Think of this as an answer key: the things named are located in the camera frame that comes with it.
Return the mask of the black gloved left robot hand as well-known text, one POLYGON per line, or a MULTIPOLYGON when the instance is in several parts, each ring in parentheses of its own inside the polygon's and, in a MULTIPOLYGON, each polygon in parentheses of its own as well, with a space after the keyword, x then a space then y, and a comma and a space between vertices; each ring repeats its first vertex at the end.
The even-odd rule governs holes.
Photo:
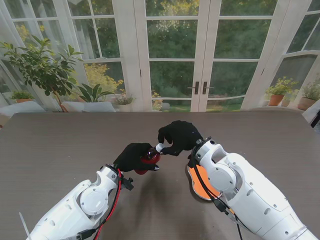
POLYGON ((114 167, 123 172, 137 171, 157 171, 156 164, 143 163, 144 157, 152 146, 149 143, 130 143, 113 162, 114 167))

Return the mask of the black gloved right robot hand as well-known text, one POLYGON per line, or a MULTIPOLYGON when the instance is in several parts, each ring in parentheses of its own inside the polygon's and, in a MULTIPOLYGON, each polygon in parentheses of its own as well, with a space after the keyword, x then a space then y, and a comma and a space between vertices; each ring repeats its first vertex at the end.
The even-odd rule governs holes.
POLYGON ((176 120, 160 128, 157 139, 161 144, 166 140, 171 145, 161 150, 163 155, 178 156, 182 151, 192 150, 204 138, 191 122, 176 120))

